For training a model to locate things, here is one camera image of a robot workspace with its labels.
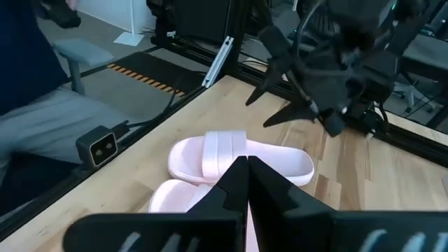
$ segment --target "yellow black hazard tape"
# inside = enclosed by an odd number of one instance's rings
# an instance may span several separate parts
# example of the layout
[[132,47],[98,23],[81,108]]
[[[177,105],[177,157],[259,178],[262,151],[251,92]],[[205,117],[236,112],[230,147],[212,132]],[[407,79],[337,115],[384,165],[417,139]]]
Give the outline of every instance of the yellow black hazard tape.
[[[175,91],[174,88],[172,88],[172,87],[170,87],[170,86],[168,86],[166,84],[160,83],[160,82],[158,82],[156,80],[153,80],[153,79],[151,79],[151,78],[149,78],[147,76],[143,76],[143,75],[141,75],[139,73],[136,73],[136,72],[134,72],[132,70],[128,70],[128,69],[126,69],[124,67],[118,66],[117,64],[112,63],[112,64],[109,64],[107,67],[112,69],[112,70],[114,70],[114,71],[117,71],[118,73],[125,74],[126,76],[134,78],[134,79],[136,79],[138,81],[141,81],[143,83],[149,84],[149,85],[153,86],[154,88],[160,89],[160,90],[165,91],[165,92],[167,92],[169,94],[172,94]],[[184,94],[185,93],[183,93],[182,91],[178,91],[176,93],[176,96],[177,97],[182,97]]]

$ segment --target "gray pants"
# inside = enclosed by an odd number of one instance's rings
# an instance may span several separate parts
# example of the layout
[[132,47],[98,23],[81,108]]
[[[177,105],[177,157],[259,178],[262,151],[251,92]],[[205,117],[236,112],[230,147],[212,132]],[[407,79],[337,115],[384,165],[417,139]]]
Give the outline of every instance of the gray pants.
[[14,152],[81,163],[75,142],[103,125],[135,120],[110,106],[60,87],[0,116],[0,185]]

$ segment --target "person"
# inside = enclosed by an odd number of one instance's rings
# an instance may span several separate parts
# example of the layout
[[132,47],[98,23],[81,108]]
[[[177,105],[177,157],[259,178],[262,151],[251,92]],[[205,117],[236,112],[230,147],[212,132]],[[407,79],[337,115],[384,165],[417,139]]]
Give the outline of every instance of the person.
[[135,121],[62,87],[67,75],[31,0],[0,1],[0,34],[0,186],[13,153],[80,164],[77,138],[100,125]]
[[76,10],[78,8],[78,0],[66,0],[67,5],[72,10]]

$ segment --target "dark blue shirt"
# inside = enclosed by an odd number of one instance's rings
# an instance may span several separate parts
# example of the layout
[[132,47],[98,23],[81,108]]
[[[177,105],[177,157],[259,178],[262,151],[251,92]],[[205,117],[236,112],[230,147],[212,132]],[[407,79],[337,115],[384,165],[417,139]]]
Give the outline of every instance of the dark blue shirt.
[[0,116],[56,90],[66,78],[31,1],[0,0]]

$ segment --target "black metal frame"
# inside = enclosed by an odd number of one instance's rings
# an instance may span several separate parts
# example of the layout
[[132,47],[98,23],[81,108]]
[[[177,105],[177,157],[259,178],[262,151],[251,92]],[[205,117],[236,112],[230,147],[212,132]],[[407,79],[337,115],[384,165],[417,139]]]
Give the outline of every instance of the black metal frame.
[[[246,18],[244,17],[248,14],[251,6],[251,0],[237,2],[241,4],[237,7],[237,19],[239,19],[239,21],[235,22],[237,27],[232,29],[229,34],[234,37],[234,45],[220,74],[222,76],[231,75],[251,85],[258,85],[263,80],[264,73],[238,62],[238,55],[240,54],[246,25]],[[208,67],[211,66],[216,56],[216,53],[181,38],[173,38],[170,43],[166,43],[165,40],[160,41],[158,38],[154,37],[151,39],[151,42],[157,46],[156,48],[150,48],[149,50],[151,51],[164,48]],[[83,75],[86,76],[93,74],[103,69],[105,69],[105,66],[90,70],[88,73],[84,73]],[[121,143],[123,147],[120,149],[120,152],[123,152],[129,148],[132,144],[140,140],[140,138],[144,137],[147,133],[156,128],[159,124],[163,123],[166,119],[178,110],[182,109],[187,103],[191,102],[204,91],[206,91],[206,89],[203,87],[197,88],[195,91],[188,94],[184,99],[178,101],[170,112],[168,112],[161,119],[151,123],[150,125],[145,125],[131,134]],[[286,82],[278,84],[269,92],[286,100],[291,100],[291,97],[293,96],[293,92]],[[355,130],[366,133],[365,128],[363,127],[363,122],[353,120],[352,118],[346,118],[345,123]],[[390,130],[388,132],[378,131],[374,137],[412,154],[418,155],[419,157],[425,158],[431,162],[442,165],[443,167],[448,167],[448,147],[442,145],[441,143],[432,141],[395,125],[390,125]],[[33,217],[37,216],[95,172],[96,171],[87,169],[87,167],[80,166],[75,170],[75,176],[63,181],[40,199],[32,202],[28,207],[4,221],[0,224],[0,241],[30,221]]]
[[[246,16],[247,12],[245,11],[249,11],[251,0],[245,0],[241,2],[244,2],[244,5],[246,6],[241,7],[243,11],[240,13],[240,15]],[[239,54],[241,50],[242,37],[244,37],[245,22],[245,19],[242,19],[240,23],[236,22],[236,24],[240,25],[241,29],[229,34],[230,36],[238,38],[239,40],[235,40],[231,52],[234,57],[227,59],[227,67],[222,69],[221,75],[231,75],[251,85],[258,85],[263,80],[264,73],[252,67],[246,66],[245,64],[239,63],[237,61],[237,57],[235,57],[235,54]],[[163,43],[157,43],[157,41],[153,42],[157,46],[170,50],[169,46],[164,45]],[[182,56],[187,57],[191,60],[199,59],[201,60],[199,61],[200,63],[207,66],[211,65],[214,57],[216,56],[215,53],[210,52],[197,45],[188,45],[188,43],[184,44],[185,41],[183,41],[182,39],[179,40],[174,38],[171,42],[183,43],[187,50],[181,53]],[[437,74],[446,74],[446,71],[438,71]],[[278,84],[269,92],[286,100],[291,100],[291,97],[293,96],[293,92],[286,82]],[[358,130],[362,133],[367,133],[364,129],[364,122],[353,120],[353,118],[345,118],[344,120],[350,128]],[[388,132],[377,130],[374,137],[395,147],[408,151],[414,155],[417,155],[421,158],[427,159],[431,162],[448,168],[448,146],[446,145],[443,145],[431,139],[427,139],[426,137],[423,137],[419,134],[413,133],[396,125],[390,125]]]

